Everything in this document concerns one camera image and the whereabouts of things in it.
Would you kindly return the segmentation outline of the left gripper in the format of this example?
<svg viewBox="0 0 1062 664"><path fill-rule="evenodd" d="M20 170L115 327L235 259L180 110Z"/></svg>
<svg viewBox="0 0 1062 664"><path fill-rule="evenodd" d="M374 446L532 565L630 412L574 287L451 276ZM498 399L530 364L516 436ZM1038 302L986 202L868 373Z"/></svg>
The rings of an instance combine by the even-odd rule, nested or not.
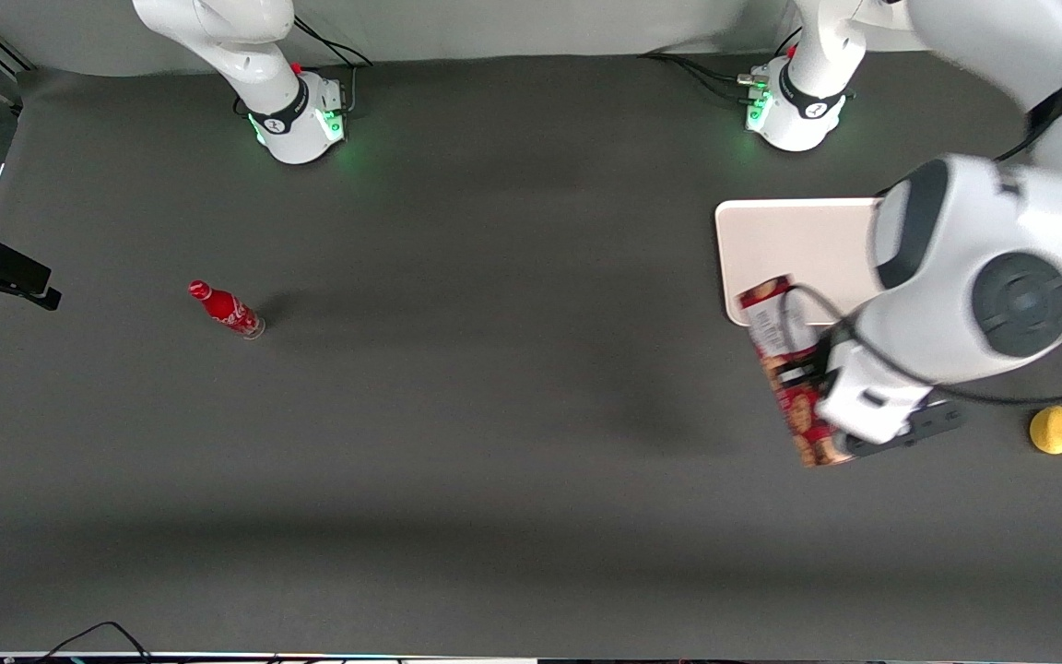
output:
<svg viewBox="0 0 1062 664"><path fill-rule="evenodd" d="M909 433L909 420L933 391L906 377L851 338L822 338L817 357L774 359L778 388L819 388L815 413L837 446L885 445Z"/></svg>

